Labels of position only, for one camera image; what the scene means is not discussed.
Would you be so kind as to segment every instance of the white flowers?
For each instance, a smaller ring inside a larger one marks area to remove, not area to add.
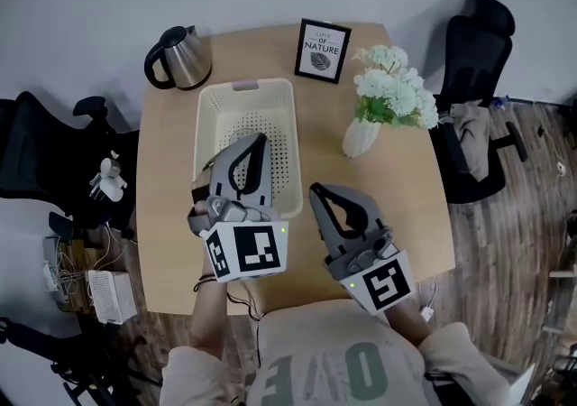
[[[417,70],[407,69],[408,58],[403,50],[375,45],[359,50],[354,58],[368,66],[354,77],[360,97],[355,115],[360,120],[421,128],[437,125],[435,97],[424,89]]]

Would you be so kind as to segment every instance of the electric kettle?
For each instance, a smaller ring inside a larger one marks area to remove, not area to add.
[[[167,80],[158,80],[153,65],[160,60]],[[198,39],[195,26],[176,26],[168,29],[152,47],[144,60],[144,74],[151,84],[160,89],[192,90],[200,87],[212,72],[212,60]]]

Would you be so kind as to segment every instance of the person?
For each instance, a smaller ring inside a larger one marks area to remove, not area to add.
[[[193,189],[207,180],[203,172]],[[205,212],[206,203],[197,202],[195,210]],[[231,404],[221,361],[226,301],[227,285],[216,282],[205,254],[191,320],[194,343],[170,351],[160,406]],[[508,398],[507,381],[475,348],[464,324],[432,332],[406,300],[380,318],[354,300],[273,311],[259,322],[257,346],[260,369],[248,406],[500,406]]]

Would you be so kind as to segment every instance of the picture frame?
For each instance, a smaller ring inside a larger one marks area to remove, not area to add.
[[[339,83],[351,28],[303,18],[295,75]]]

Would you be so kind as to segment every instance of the flower vase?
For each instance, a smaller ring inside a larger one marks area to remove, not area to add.
[[[343,138],[343,152],[347,157],[358,157],[367,152],[379,135],[381,124],[364,119],[353,119]]]

